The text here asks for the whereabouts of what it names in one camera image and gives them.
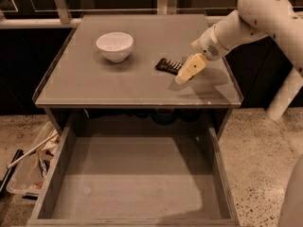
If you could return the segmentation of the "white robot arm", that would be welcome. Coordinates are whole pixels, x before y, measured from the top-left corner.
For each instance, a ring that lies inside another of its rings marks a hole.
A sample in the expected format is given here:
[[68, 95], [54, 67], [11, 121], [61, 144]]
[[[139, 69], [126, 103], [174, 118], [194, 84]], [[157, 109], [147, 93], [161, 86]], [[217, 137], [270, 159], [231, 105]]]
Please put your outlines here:
[[271, 37], [297, 73], [303, 68], [303, 19], [288, 0], [238, 0], [237, 8], [208, 28], [191, 46], [175, 81], [183, 84], [234, 48]]

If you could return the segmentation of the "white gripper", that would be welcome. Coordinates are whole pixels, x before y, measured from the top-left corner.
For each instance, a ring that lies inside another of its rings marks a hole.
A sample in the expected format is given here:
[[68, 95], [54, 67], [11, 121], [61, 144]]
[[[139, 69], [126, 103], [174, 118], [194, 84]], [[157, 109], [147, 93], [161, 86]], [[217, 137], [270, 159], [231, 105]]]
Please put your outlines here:
[[207, 61], [217, 61], [229, 53], [220, 41], [216, 26], [209, 27], [191, 46], [199, 53], [187, 58], [175, 78], [178, 84], [183, 84], [200, 73], [205, 69]]

